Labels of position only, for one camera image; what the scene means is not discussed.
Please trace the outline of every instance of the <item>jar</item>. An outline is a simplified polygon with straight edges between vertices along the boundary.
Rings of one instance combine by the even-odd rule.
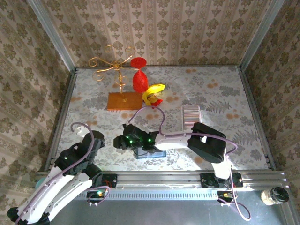
[[[282,204],[289,200],[289,194],[283,187],[274,187],[262,191],[261,199],[266,205]]]

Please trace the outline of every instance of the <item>red object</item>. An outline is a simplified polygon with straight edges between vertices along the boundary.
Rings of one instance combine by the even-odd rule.
[[[148,90],[148,78],[145,73],[141,71],[141,68],[145,67],[147,64],[146,59],[142,57],[137,57],[131,60],[131,66],[133,68],[139,69],[136,74],[133,76],[133,89],[136,92],[144,93],[146,90]]]
[[[137,57],[137,58],[132,59],[130,64],[133,68],[141,69],[146,66],[147,61],[146,61],[146,59],[144,59],[142,57]]]
[[[133,89],[139,93],[144,93],[149,88],[148,78],[146,74],[143,73],[141,70],[138,70],[136,74],[133,76],[132,84],[133,84]]]
[[[158,99],[155,103],[151,103],[152,106],[158,106],[160,103],[162,103],[163,100]]]

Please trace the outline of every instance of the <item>cable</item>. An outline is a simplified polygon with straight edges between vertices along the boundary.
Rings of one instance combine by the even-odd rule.
[[[94,134],[93,134],[91,128],[90,128],[89,126],[87,126],[86,124],[84,124],[84,123],[74,122],[74,123],[71,124],[71,131],[73,131],[73,132],[74,132],[74,130],[73,130],[73,125],[74,125],[74,124],[78,124],[78,125],[84,126],[84,127],[86,127],[86,128],[89,130],[89,132],[90,132],[91,142],[90,142],[90,145],[89,145],[89,148],[88,148],[86,154],[85,154],[82,158],[80,158],[77,162],[73,163],[72,165],[70,165],[69,167],[67,167],[66,169],[64,169],[63,171],[61,171],[60,173],[58,173],[57,175],[55,175],[55,176],[54,176],[52,179],[50,179],[48,182],[46,182],[46,183],[44,184],[44,186],[37,192],[37,194],[29,201],[29,203],[27,204],[27,206],[24,208],[23,212],[19,215],[18,219],[15,221],[15,225],[17,225],[17,224],[19,223],[21,217],[24,215],[24,212],[27,212],[27,211],[28,211],[28,209],[30,208],[30,205],[31,205],[37,198],[40,197],[40,194],[44,191],[45,188],[47,188],[48,186],[52,185],[52,184],[56,181],[56,179],[57,179],[58,177],[62,176],[65,172],[67,172],[68,170],[72,169],[73,167],[75,167],[76,165],[78,165],[79,163],[81,163],[81,162],[82,162],[82,161],[90,154],[90,152],[92,151],[92,148],[93,148],[93,146],[94,146],[94,141],[95,141],[95,139],[94,139]]]
[[[231,171],[231,169],[229,169],[229,172],[230,172],[230,183],[231,183],[231,189],[232,189],[232,195],[233,195],[233,201],[234,201],[234,204],[235,204],[235,207],[236,207],[236,209],[237,209],[237,211],[239,212],[239,214],[240,214],[240,216],[244,219],[244,220],[246,220],[246,221],[250,221],[251,220],[251,214],[250,214],[250,211],[246,208],[246,206],[244,206],[243,204],[241,204],[241,203],[239,203],[239,202],[237,202],[236,201],[236,196],[235,196],[235,190],[234,190],[234,186],[233,186],[233,173],[232,173],[232,171]],[[249,218],[246,218],[243,214],[242,214],[242,212],[240,211],[240,208],[239,208],[239,206],[238,206],[238,204],[240,204],[241,206],[243,206],[246,210],[247,210],[247,212],[248,212],[248,214],[249,214]]]
[[[134,149],[133,149],[133,153],[134,153],[136,156],[144,156],[144,155],[147,155],[147,154],[148,154],[148,153],[146,152],[146,153],[144,153],[144,154],[139,155],[139,154],[137,154],[137,153],[135,152]]]
[[[144,106],[143,108],[141,108],[141,109],[139,109],[138,111],[135,112],[135,114],[131,117],[131,119],[128,121],[128,123],[130,123],[130,122],[132,121],[132,119],[133,119],[140,111],[142,111],[143,109],[148,108],[148,107],[156,108],[156,109],[158,109],[158,110],[162,113],[162,115],[163,115],[163,120],[162,120],[161,124],[159,125],[159,130],[158,130],[158,131],[159,131],[159,134],[162,135],[162,136],[164,136],[164,137],[177,137],[177,136],[184,136],[184,135],[196,135],[196,136],[206,136],[206,137],[216,138],[216,139],[219,139],[219,140],[221,140],[221,141],[230,143],[230,144],[232,144],[232,145],[234,146],[234,148],[233,148],[232,150],[228,151],[227,153],[225,153],[225,159],[226,159],[226,160],[227,160],[228,154],[230,154],[230,153],[232,153],[232,152],[234,152],[234,151],[236,151],[236,150],[238,149],[238,145],[237,145],[236,143],[234,143],[233,141],[228,140],[228,139],[226,139],[226,138],[217,136],[217,135],[202,134],[202,133],[182,133],[182,134],[175,134],[175,135],[166,135],[166,134],[164,134],[164,133],[161,131],[161,128],[162,128],[162,125],[163,125],[163,123],[164,123],[164,121],[165,121],[165,113],[164,113],[159,107],[157,107],[157,106],[152,106],[152,105]],[[237,209],[238,213],[240,214],[240,216],[241,216],[244,220],[250,221],[250,220],[251,220],[251,214],[250,214],[250,211],[246,208],[245,205],[243,205],[243,204],[241,204],[241,203],[239,203],[239,202],[236,201],[236,196],[235,196],[235,192],[236,192],[236,191],[234,190],[234,186],[233,186],[233,174],[232,174],[231,168],[229,168],[229,172],[230,172],[229,177],[230,177],[231,189],[232,189],[232,194],[233,194],[233,201],[234,201],[234,204],[235,204],[235,206],[236,206],[236,209]],[[241,206],[243,206],[243,207],[246,209],[246,211],[247,211],[248,214],[249,214],[249,218],[246,218],[246,217],[241,213],[240,208],[239,208],[238,205],[241,205]]]
[[[94,190],[98,190],[98,189],[101,189],[101,188],[106,188],[108,191],[107,191],[107,194],[103,197],[103,199],[98,203],[98,205],[100,205],[104,201],[104,199],[106,199],[108,197],[108,195],[111,191],[111,188],[109,186],[99,186],[99,187],[92,187],[92,188],[89,188],[89,189],[85,190],[85,191],[94,191]]]

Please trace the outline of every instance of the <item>gold stand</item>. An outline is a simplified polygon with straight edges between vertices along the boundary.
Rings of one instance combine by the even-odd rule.
[[[109,64],[110,68],[108,69],[101,69],[97,70],[96,72],[93,73],[93,79],[96,81],[102,81],[104,79],[104,75],[102,72],[114,69],[116,71],[116,76],[115,76],[115,82],[119,85],[120,87],[120,92],[110,92],[108,93],[108,101],[107,101],[107,110],[134,110],[134,109],[140,109],[143,105],[143,99],[142,99],[142,94],[138,92],[123,92],[123,86],[126,85],[128,82],[128,77],[123,76],[121,73],[121,69],[123,68],[123,64],[127,62],[130,58],[135,53],[135,49],[132,48],[131,46],[127,47],[125,51],[129,54],[129,57],[124,60],[123,62],[120,62],[117,60],[117,52],[114,46],[112,45],[107,45],[105,47],[105,52],[108,53],[112,49],[114,49],[114,55],[115,55],[115,60],[110,62],[105,61],[102,58],[99,57],[94,57],[91,58],[89,61],[89,66],[90,67],[96,67],[98,65],[97,60],[100,60],[102,62],[105,62]]]

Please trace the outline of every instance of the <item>metal frame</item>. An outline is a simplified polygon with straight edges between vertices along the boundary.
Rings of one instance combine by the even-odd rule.
[[[273,187],[288,188],[283,171],[240,170],[233,172],[239,172],[244,183],[244,187],[236,188],[237,191],[261,191]],[[214,199],[215,191],[227,190],[226,188],[201,188],[200,174],[213,173],[213,171],[121,171],[113,173],[118,175],[118,181],[116,189],[111,190],[113,195],[111,200],[129,200],[132,195],[134,200],[158,200],[157,197],[159,199],[167,197],[168,200],[199,200],[199,195],[203,193],[212,195],[203,199],[209,200]],[[37,173],[35,179],[39,180],[47,174],[47,172]],[[81,193],[76,199],[86,200],[86,192]],[[286,224],[300,224],[293,199],[280,206]]]
[[[53,136],[53,139],[52,139],[52,142],[51,142],[51,146],[50,146],[50,150],[49,150],[48,157],[47,157],[47,160],[46,160],[46,164],[45,164],[45,167],[43,169],[44,172],[49,171],[51,161],[55,158],[55,155],[56,155],[59,143],[60,143],[61,133],[62,133],[62,130],[64,128],[66,116],[67,116],[67,113],[68,113],[68,108],[69,108],[69,105],[70,105],[72,93],[73,93],[73,90],[74,90],[74,87],[75,87],[76,78],[77,78],[76,71],[71,72],[69,86],[67,88],[66,96],[65,96],[62,108],[61,108],[60,117],[59,117],[59,120],[57,122],[57,127],[55,129],[55,133],[54,133],[54,136]]]
[[[37,15],[38,20],[41,22],[43,28],[45,29],[55,49],[59,53],[61,59],[64,61],[66,67],[70,72],[74,72],[75,63],[73,62],[71,55],[69,54],[62,39],[56,31],[47,10],[44,8],[42,1],[28,0],[28,3],[33,9],[34,13]]]
[[[226,65],[195,65],[195,64],[186,64],[186,65],[147,65],[147,67],[157,67],[157,68],[169,68],[169,67],[238,67],[237,64],[226,64]],[[86,70],[96,70],[101,69],[103,67],[76,67],[76,69],[86,69]]]
[[[242,71],[240,68],[239,68],[239,74],[240,74],[240,79],[242,80],[242,83],[243,83],[243,86],[244,86],[244,90],[245,90],[246,97],[247,97],[247,100],[248,100],[248,103],[249,103],[250,111],[251,111],[252,116],[253,116],[253,120],[254,120],[254,123],[255,123],[255,126],[256,126],[256,130],[258,132],[258,137],[259,137],[259,139],[261,141],[261,144],[262,144],[262,150],[265,152],[266,156],[269,159],[268,163],[270,164],[271,169],[276,170],[275,162],[274,162],[274,159],[273,159],[273,156],[272,156],[269,144],[268,144],[268,140],[266,138],[266,134],[265,134],[264,129],[263,129],[261,119],[260,119],[259,114],[258,114],[258,110],[257,110],[256,105],[255,105],[255,101],[254,101],[254,98],[253,98],[253,95],[252,95],[252,91],[251,91],[248,79],[246,77],[245,72]]]
[[[285,0],[271,1],[267,12],[259,24],[256,33],[254,34],[252,41],[250,42],[248,49],[246,50],[243,59],[240,62],[240,68],[242,71],[244,71],[249,65],[284,2]]]

